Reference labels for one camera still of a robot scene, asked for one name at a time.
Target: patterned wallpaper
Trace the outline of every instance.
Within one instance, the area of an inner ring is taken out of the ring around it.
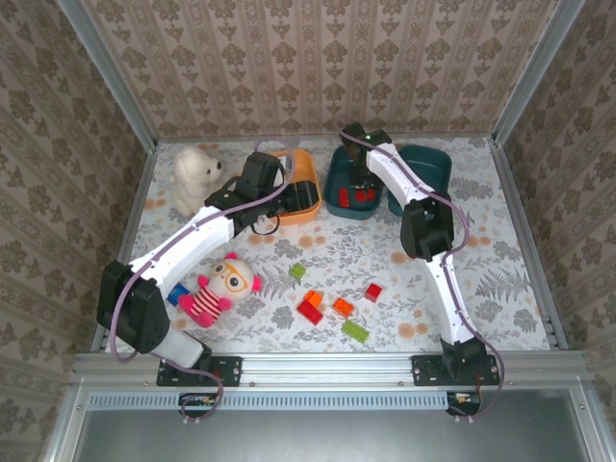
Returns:
[[[489,132],[556,0],[83,0],[158,138]]]
[[[616,423],[616,2],[586,1],[505,145],[572,347]]]
[[[0,2],[0,460],[53,429],[142,152],[56,3]]]

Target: green block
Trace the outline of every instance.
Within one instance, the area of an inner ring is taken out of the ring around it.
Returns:
[[[294,277],[298,281],[301,280],[303,275],[306,273],[306,268],[300,265],[299,263],[295,263],[291,270],[289,270],[289,275]]]
[[[370,332],[353,321],[347,321],[343,324],[343,332],[362,344],[366,342],[370,335]]]

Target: orange block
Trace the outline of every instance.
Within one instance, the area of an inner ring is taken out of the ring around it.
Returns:
[[[334,310],[343,315],[345,318],[353,312],[354,306],[348,303],[343,298],[338,298],[334,303]]]
[[[315,308],[318,308],[323,301],[323,296],[319,292],[310,291],[308,294],[304,296],[304,301],[307,301]]]

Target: gray floor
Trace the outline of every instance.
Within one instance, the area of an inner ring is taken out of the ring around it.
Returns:
[[[515,392],[474,423],[444,412],[90,412],[75,460],[571,461],[588,459],[568,394]]]

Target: white teddy bear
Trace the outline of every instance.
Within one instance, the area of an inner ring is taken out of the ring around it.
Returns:
[[[190,217],[212,193],[210,185],[222,174],[222,164],[197,146],[187,146],[175,157],[171,174],[171,199],[177,211]]]

